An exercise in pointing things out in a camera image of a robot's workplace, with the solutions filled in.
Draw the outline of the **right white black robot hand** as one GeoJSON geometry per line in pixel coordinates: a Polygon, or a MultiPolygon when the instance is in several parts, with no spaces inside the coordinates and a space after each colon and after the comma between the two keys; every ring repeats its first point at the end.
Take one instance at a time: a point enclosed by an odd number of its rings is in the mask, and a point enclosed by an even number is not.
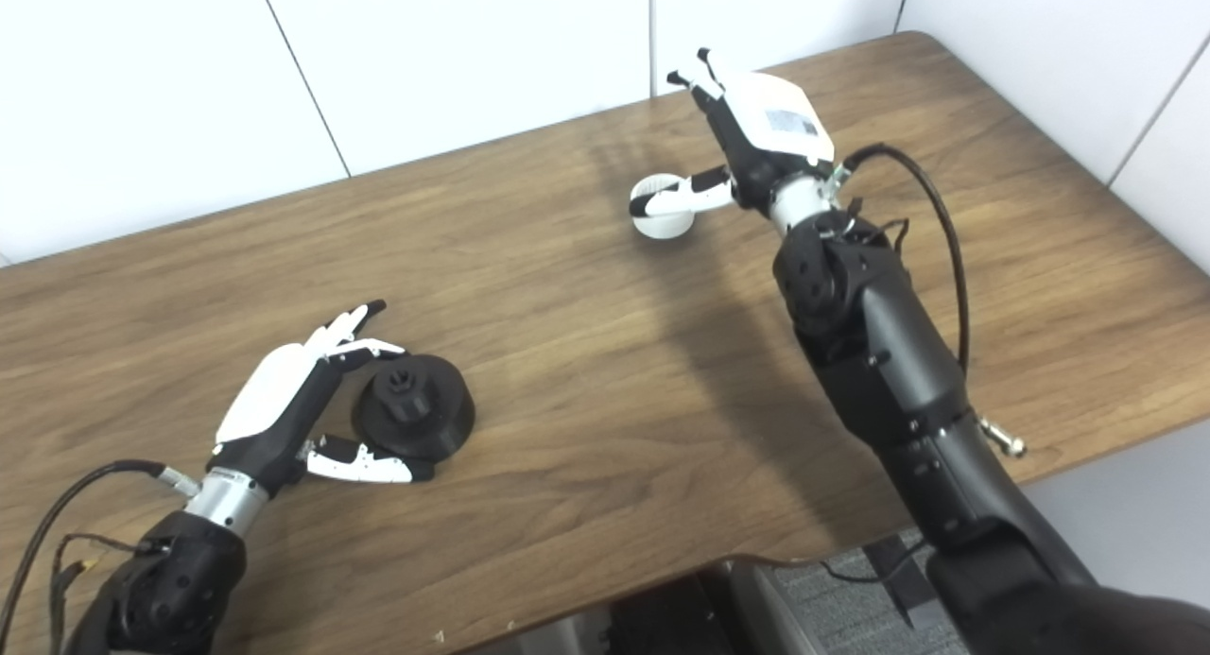
{"type": "Polygon", "coordinates": [[[760,71],[730,71],[702,47],[692,68],[666,82],[704,115],[724,163],[687,177],[652,174],[630,189],[630,223],[649,239],[688,232],[696,216],[734,203],[780,234],[835,208],[836,149],[799,87],[760,71]]]}

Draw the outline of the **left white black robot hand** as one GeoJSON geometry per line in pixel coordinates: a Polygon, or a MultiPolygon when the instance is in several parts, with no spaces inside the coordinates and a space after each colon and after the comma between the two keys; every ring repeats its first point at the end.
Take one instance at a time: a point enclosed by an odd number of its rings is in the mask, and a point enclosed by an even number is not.
{"type": "Polygon", "coordinates": [[[348,372],[409,356],[392,341],[361,337],[368,320],[386,306],[386,301],[361,303],[319,326],[306,341],[289,341],[267,354],[217,429],[207,471],[244,475],[269,499],[302,475],[375,484],[436,478],[436,465],[393,456],[367,437],[312,435],[348,372]]]}

